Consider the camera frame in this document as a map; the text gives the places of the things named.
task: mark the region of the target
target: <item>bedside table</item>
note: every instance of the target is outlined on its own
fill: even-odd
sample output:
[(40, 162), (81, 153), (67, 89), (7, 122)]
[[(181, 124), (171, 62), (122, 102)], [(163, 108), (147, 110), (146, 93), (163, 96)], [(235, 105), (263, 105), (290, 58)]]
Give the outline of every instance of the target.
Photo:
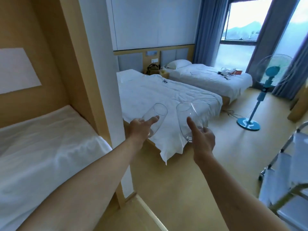
[(169, 79), (169, 73), (167, 71), (165, 71), (164, 73), (160, 71), (159, 74), (161, 75), (161, 77)]

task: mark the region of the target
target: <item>stemless glass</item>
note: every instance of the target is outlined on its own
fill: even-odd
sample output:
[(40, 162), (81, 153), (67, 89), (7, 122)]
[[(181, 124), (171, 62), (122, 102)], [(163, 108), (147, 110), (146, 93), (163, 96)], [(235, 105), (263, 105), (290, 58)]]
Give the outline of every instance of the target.
[(187, 125), (187, 117), (191, 117), (192, 121), (196, 124), (199, 130), (203, 132), (202, 122), (195, 110), (194, 105), (190, 101), (183, 101), (176, 106), (176, 114), (179, 120), (179, 126), (183, 137), (192, 142), (193, 135), (189, 126)]
[(143, 120), (147, 121), (151, 117), (159, 116), (158, 122), (154, 123), (151, 126), (148, 138), (151, 138), (156, 131), (160, 128), (161, 124), (165, 120), (165, 117), (167, 116), (168, 110), (165, 105), (161, 103), (156, 103), (153, 105), (152, 108), (150, 108), (142, 117)]

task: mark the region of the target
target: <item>standing fan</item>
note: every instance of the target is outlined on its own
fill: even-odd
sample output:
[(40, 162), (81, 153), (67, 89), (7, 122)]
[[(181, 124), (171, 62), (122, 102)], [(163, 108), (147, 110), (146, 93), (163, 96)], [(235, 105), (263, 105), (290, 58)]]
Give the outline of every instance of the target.
[(254, 120), (254, 116), (259, 104), (264, 100), (265, 95), (273, 82), (283, 84), (289, 80), (290, 71), (287, 70), (291, 64), (292, 58), (284, 54), (274, 54), (262, 59), (257, 65), (256, 77), (259, 81), (265, 81), (263, 88), (257, 98), (256, 106), (254, 107), (250, 118), (239, 118), (237, 124), (249, 131), (260, 130), (260, 124)]

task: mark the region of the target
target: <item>fan base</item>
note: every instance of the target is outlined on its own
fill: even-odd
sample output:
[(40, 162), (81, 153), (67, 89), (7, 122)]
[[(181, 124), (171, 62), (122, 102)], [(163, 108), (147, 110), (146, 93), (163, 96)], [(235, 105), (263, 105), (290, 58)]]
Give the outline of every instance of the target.
[(249, 130), (249, 131), (258, 131), (260, 130), (261, 126), (258, 122), (254, 121), (254, 120), (251, 120), (250, 121), (250, 124), (247, 124), (249, 121), (249, 118), (239, 118), (237, 120), (237, 124), (246, 129), (246, 130)]

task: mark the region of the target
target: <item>sky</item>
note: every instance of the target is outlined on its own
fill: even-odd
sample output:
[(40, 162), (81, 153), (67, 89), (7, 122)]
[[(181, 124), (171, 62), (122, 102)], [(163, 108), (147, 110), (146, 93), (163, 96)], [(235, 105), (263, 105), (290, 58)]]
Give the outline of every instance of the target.
[[(242, 1), (231, 4), (228, 29), (244, 27), (253, 21), (264, 23), (272, 0)], [(308, 21), (308, 0), (300, 0), (290, 22)]]

